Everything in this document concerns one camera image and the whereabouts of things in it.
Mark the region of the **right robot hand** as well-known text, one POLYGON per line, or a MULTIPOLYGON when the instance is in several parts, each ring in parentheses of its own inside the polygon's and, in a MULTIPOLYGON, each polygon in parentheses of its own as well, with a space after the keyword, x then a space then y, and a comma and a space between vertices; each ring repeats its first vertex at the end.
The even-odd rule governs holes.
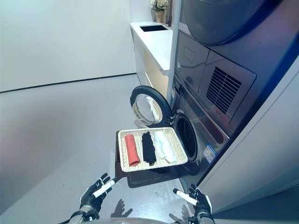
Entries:
POLYGON ((194 206, 196 216, 198 214, 211 215, 212 206, 208 196, 204 195, 195 184, 191 184, 188 194, 178 190, 177 188, 173 189, 173 193, 192 204, 194 206))

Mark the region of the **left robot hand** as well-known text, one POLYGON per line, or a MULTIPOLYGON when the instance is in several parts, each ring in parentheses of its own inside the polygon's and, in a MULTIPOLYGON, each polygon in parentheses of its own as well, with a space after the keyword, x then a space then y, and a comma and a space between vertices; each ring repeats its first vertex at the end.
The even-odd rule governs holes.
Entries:
POLYGON ((98 197, 95 197, 94 192, 101 189, 109 181, 110 181, 110 176, 108 176, 107 173, 104 173, 93 185, 88 187, 80 197, 80 209, 83 207, 89 207, 99 212, 103 200, 105 199, 107 194, 112 190, 112 188, 111 187, 108 188, 105 192, 103 192, 98 197))

